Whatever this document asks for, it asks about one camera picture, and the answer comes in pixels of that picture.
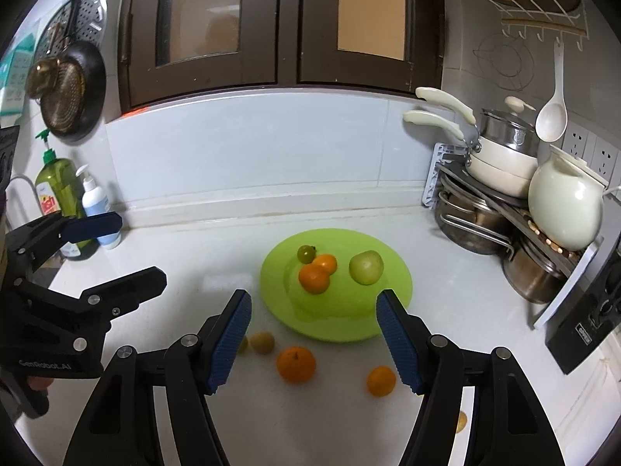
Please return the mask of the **person hand holding gripper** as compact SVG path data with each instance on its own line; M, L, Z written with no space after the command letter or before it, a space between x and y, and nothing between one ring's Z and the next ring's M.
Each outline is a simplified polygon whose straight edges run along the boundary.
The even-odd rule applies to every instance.
M50 377L28 377L28 386L34 391L44 391L53 384Z

